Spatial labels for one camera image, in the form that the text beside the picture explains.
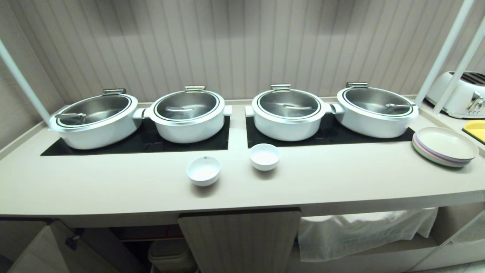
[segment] cooking pot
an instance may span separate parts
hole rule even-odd
[[[331,112],[348,129],[370,137],[398,137],[418,114],[418,107],[394,92],[369,87],[367,83],[347,83],[331,103]]]
[[[231,115],[231,106],[205,86],[186,86],[184,91],[170,93],[156,100],[143,116],[155,122],[158,133],[175,143],[205,140],[224,125],[224,116]]]
[[[257,95],[246,116],[254,116],[256,128],[268,137],[299,141],[313,136],[329,106],[308,92],[290,89],[290,85],[271,85]]]
[[[88,150],[118,142],[140,127],[138,100],[122,89],[105,89],[63,109],[50,118],[50,128],[57,131],[72,148]]]

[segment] pot rim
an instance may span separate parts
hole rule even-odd
[[[251,106],[253,107],[255,114],[258,114],[262,118],[265,118],[265,119],[268,119],[268,120],[271,120],[271,121],[274,121],[274,122],[278,122],[278,123],[301,124],[301,123],[308,123],[308,122],[314,122],[314,121],[320,120],[325,115],[325,113],[330,112],[330,106],[327,103],[324,103],[322,101],[322,99],[320,99],[316,95],[309,93],[309,92],[306,92],[306,91],[298,90],[298,89],[290,89],[290,90],[301,92],[305,95],[312,97],[313,99],[315,99],[317,101],[320,109],[315,111],[311,115],[304,116],[304,117],[297,118],[297,119],[295,119],[295,118],[284,118],[284,117],[281,117],[281,116],[269,114],[267,111],[263,110],[260,107],[259,100],[262,96],[264,96],[268,93],[274,92],[274,90],[271,89],[271,90],[267,90],[267,91],[264,91],[262,93],[259,93],[257,96],[255,96],[253,98]]]
[[[380,89],[380,88],[375,88],[375,87],[369,87],[369,88],[379,90],[379,91],[383,91],[383,92],[387,92],[387,93],[391,93],[391,94],[405,100],[409,104],[413,104],[412,101],[410,101],[407,98],[405,98],[405,97],[403,97],[403,96],[401,96],[397,93],[394,93],[392,91]],[[383,119],[383,120],[402,120],[402,119],[408,119],[408,118],[413,119],[413,118],[417,117],[418,114],[419,114],[419,109],[418,109],[417,105],[410,107],[411,111],[408,111],[408,112],[406,112],[404,114],[400,114],[400,115],[380,114],[380,113],[376,113],[376,112],[366,110],[366,109],[361,108],[361,107],[349,102],[348,100],[346,100],[346,98],[344,97],[344,94],[351,89],[353,89],[353,87],[342,89],[337,93],[337,100],[339,101],[339,103],[342,106],[344,106],[346,108],[346,110],[351,110],[353,112],[356,112],[358,114],[361,114],[361,115],[364,115],[364,116],[367,116],[367,117],[371,117],[371,118],[375,118],[375,119]]]
[[[106,126],[108,124],[114,123],[114,122],[130,115],[138,107],[138,100],[136,99],[136,97],[134,97],[132,95],[118,94],[118,95],[109,95],[109,96],[125,97],[128,100],[128,105],[123,110],[121,110],[120,112],[114,114],[113,116],[111,116],[107,119],[103,119],[103,120],[100,120],[100,121],[96,121],[96,122],[92,122],[92,123],[88,123],[88,124],[82,124],[82,125],[73,125],[73,126],[69,126],[69,125],[62,126],[58,123],[58,118],[55,118],[55,115],[61,114],[65,110],[67,110],[68,108],[70,108],[74,105],[80,104],[82,102],[85,102],[87,100],[102,97],[102,95],[90,97],[90,98],[78,101],[76,103],[73,103],[73,104],[69,105],[69,107],[66,107],[66,108],[62,109],[61,111],[56,112],[54,115],[52,115],[52,117],[50,117],[50,119],[49,119],[50,128],[54,131],[61,132],[61,133],[73,133],[73,132],[88,131],[88,130],[96,129],[96,128],[103,127],[103,126]]]
[[[167,94],[167,95],[159,98],[154,103],[152,103],[151,106],[145,111],[145,113],[146,113],[145,115],[157,124],[166,125],[166,126],[187,126],[187,125],[203,123],[205,121],[213,119],[214,117],[218,116],[219,114],[222,114],[222,111],[223,111],[223,109],[226,105],[225,101],[224,101],[224,99],[221,95],[219,95],[215,92],[212,92],[212,91],[201,90],[201,91],[196,91],[196,92],[209,93],[209,94],[213,95],[217,100],[216,106],[211,111],[203,114],[202,116],[199,116],[199,117],[196,117],[196,118],[193,118],[193,119],[173,120],[173,119],[161,118],[160,115],[158,115],[158,113],[156,111],[158,104],[161,101],[163,101],[164,99],[171,97],[175,94],[179,94],[181,92],[187,92],[187,91],[183,90],[183,91],[173,92],[173,93]]]

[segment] white bowl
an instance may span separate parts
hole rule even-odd
[[[222,164],[212,156],[194,159],[187,167],[187,175],[193,184],[201,187],[212,185],[219,178]]]
[[[249,157],[254,168],[269,171],[276,167],[281,156],[277,147],[262,143],[251,148]]]

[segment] yellow object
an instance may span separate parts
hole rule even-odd
[[[463,131],[485,144],[485,120],[471,120],[465,124]]]

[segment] pastel plate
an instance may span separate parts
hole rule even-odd
[[[442,161],[442,160],[439,160],[439,159],[436,159],[435,157],[432,157],[430,156],[429,154],[425,153],[424,151],[422,151],[420,148],[418,148],[416,146],[416,143],[414,141],[411,142],[411,144],[413,145],[413,148],[424,158],[428,159],[429,161],[432,161],[432,162],[435,162],[436,164],[440,164],[440,165],[443,165],[443,166],[446,166],[446,167],[451,167],[451,168],[461,168],[463,167],[463,165],[457,165],[457,164],[452,164],[452,163],[448,163],[448,162],[445,162],[445,161]]]
[[[428,152],[434,156],[436,156],[437,158],[439,158],[440,160],[443,160],[443,161],[449,161],[450,163],[454,163],[454,164],[467,164],[471,161],[471,159],[455,159],[455,158],[452,158],[452,157],[449,157],[449,156],[444,156],[444,155],[441,155],[439,153],[436,153],[435,151],[429,149],[428,147],[424,146],[420,140],[418,139],[418,137],[416,136],[416,133],[414,134],[413,136],[413,141],[416,143],[416,144],[419,144],[419,147],[421,150],[425,151],[425,152]]]
[[[478,147],[459,133],[445,128],[428,127],[416,132],[422,146],[443,157],[472,160],[478,155]]]

